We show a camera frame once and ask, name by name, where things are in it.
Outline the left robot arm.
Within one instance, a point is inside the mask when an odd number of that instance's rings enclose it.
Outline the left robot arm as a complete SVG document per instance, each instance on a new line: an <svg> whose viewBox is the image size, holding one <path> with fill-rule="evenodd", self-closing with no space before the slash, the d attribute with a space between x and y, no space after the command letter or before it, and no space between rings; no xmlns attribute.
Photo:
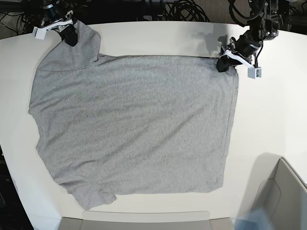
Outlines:
<svg viewBox="0 0 307 230"><path fill-rule="evenodd" d="M263 50L264 41L273 40L278 32L278 1L277 0L250 0L250 15L244 16L235 6L235 1L229 1L229 13L233 21L245 27L236 17L247 21L249 27L238 39L231 37L229 43L221 47L220 57L216 68L218 72L226 72L230 67L245 65L248 68L248 77L261 77L262 69L259 66L259 55Z"/></svg>

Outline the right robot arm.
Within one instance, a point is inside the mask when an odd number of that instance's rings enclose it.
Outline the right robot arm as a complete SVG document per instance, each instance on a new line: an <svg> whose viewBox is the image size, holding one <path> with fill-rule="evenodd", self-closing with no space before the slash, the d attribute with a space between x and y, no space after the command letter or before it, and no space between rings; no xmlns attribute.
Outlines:
<svg viewBox="0 0 307 230"><path fill-rule="evenodd" d="M56 31L62 41L74 47L78 43L76 33L77 21L73 19L73 11L64 8L60 0L43 0L41 8L45 17L41 23L40 30L42 39L45 38L47 31Z"/></svg>

